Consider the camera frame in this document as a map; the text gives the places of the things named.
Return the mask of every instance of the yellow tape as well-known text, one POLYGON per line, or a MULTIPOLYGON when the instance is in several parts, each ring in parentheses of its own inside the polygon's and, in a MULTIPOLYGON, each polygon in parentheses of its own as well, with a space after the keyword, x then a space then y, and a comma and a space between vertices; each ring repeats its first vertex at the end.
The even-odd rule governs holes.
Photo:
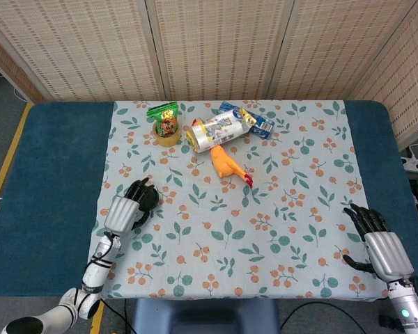
POLYGON ((11 145, 9 146, 8 153, 6 153, 5 160, 3 161, 3 164, 1 165, 0 169, 0 189, 3 186, 3 182, 5 181, 6 174, 8 173, 9 166, 11 165, 11 161, 13 160, 15 150, 17 149, 17 145, 19 144, 20 137, 22 136, 23 132, 23 126, 26 122, 26 117, 28 116, 29 109, 31 109, 33 105, 27 103, 25 110, 23 110, 23 115, 20 118, 19 125, 17 126, 17 130, 15 130, 13 141, 11 142, 11 145))
POLYGON ((94 315, 93 321, 91 322, 90 334, 99 334, 100 323, 102 322, 103 314, 104 314, 104 303, 100 302, 98 311, 94 315))

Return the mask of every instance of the leaf pattern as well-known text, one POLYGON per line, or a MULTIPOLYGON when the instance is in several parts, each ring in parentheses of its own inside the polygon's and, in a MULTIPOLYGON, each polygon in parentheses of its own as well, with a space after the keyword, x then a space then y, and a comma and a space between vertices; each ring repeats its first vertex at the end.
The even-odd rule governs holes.
MULTIPOLYGON (((342 260, 368 257, 343 213, 366 199, 342 101, 230 101, 275 122, 268 140, 245 134, 223 144, 254 178, 252 188, 237 175, 220 179, 209 152, 194 153, 184 136, 160 146, 145 114, 161 103, 114 104, 91 254, 113 198, 133 181, 148 177, 160 204, 121 237, 104 296, 382 296, 383 282, 342 260)), ((193 119, 217 114, 220 103, 179 101, 182 133, 193 119)))

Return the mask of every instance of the yellow rubber chicken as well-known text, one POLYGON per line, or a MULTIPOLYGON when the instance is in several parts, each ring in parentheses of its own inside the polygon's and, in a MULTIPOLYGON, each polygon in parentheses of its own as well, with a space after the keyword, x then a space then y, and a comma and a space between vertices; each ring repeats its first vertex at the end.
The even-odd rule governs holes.
POLYGON ((220 145, 210 149, 210 156, 212 157, 212 163, 218 176, 229 176, 235 173, 252 188, 252 176, 237 165, 235 160, 228 156, 220 145))

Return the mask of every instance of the gray carpet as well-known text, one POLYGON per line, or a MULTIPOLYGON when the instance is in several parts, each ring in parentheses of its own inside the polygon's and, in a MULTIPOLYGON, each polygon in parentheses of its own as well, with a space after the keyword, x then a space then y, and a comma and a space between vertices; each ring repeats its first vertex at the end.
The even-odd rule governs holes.
MULTIPOLYGON (((0 167, 13 139, 15 129, 20 121, 25 103, 19 101, 13 95, 12 86, 0 79, 0 167)), ((53 308, 59 302, 56 297, 0 297, 0 331, 10 321, 28 315, 39 315, 53 308)), ((288 314, 305 303, 306 300, 279 301, 279 313, 281 321, 288 314)), ((390 315, 392 306, 387 300, 373 303, 351 301, 329 301, 350 313, 364 327, 367 333, 396 333, 378 326, 378 315, 383 313, 390 315)), ((123 313, 122 300, 110 300, 110 305, 123 313)), ((127 311, 131 321, 134 312, 135 301, 127 302, 127 311)), ((75 327, 68 331, 69 334, 89 333, 91 322, 79 320, 75 327)), ((117 332, 124 333, 124 323, 108 309, 104 312, 101 331, 102 334, 117 332)), ((286 324, 283 333, 361 333, 358 327, 334 308, 325 305, 308 305, 297 311, 286 324)))

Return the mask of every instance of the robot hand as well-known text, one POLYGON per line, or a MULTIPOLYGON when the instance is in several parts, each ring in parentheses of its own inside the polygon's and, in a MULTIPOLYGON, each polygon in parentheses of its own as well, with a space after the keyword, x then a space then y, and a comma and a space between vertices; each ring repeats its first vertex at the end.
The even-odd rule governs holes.
POLYGON ((113 199, 104 223, 108 231, 85 267, 82 289, 69 289, 59 306, 43 315, 14 320, 1 334, 63 334, 78 317, 90 319, 96 313, 107 275, 121 248, 121 236, 145 223, 158 203, 158 192, 153 185, 146 186, 147 181, 148 178, 133 182, 124 197, 113 199))
POLYGON ((418 333, 418 281, 412 276, 414 269, 401 241, 376 210, 354 204, 351 208, 344 211, 355 224, 371 263, 355 262, 348 255, 343 259, 352 268, 375 273, 384 280, 404 330, 418 333))

